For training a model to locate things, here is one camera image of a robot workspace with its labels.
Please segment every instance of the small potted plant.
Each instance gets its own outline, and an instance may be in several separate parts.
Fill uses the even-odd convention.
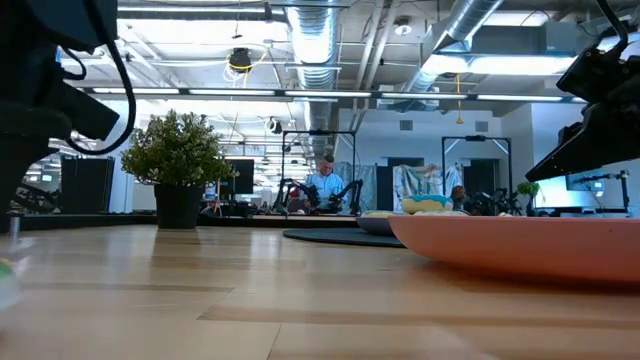
[[[134,130],[131,147],[121,153],[122,169],[154,184],[158,227],[195,228],[205,186],[233,176],[219,140],[205,115],[174,110],[164,119],[151,115],[147,130]]]
[[[529,202],[527,203],[527,216],[535,215],[533,211],[533,199],[535,199],[539,191],[540,184],[535,182],[524,182],[518,185],[518,193],[529,197]]]

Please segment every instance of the black planter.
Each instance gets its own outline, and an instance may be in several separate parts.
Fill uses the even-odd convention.
[[[193,229],[198,222],[204,187],[158,184],[156,196],[158,227],[161,229]]]

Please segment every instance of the blue shirt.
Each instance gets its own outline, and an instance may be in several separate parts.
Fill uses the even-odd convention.
[[[307,177],[306,186],[315,186],[318,189],[318,197],[320,198],[320,205],[318,208],[326,209],[329,207],[329,197],[331,195],[338,195],[344,190],[344,184],[340,176],[336,174],[329,174],[323,176],[321,174],[313,174]]]

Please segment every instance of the black mat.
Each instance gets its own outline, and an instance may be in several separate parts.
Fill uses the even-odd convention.
[[[292,239],[328,244],[404,248],[404,245],[393,236],[371,235],[362,229],[354,228],[293,229],[285,230],[282,234]]]

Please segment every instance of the wooden tabletop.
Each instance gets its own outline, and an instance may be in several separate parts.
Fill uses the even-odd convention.
[[[0,359],[640,359],[634,289],[487,278],[281,230],[0,237]]]

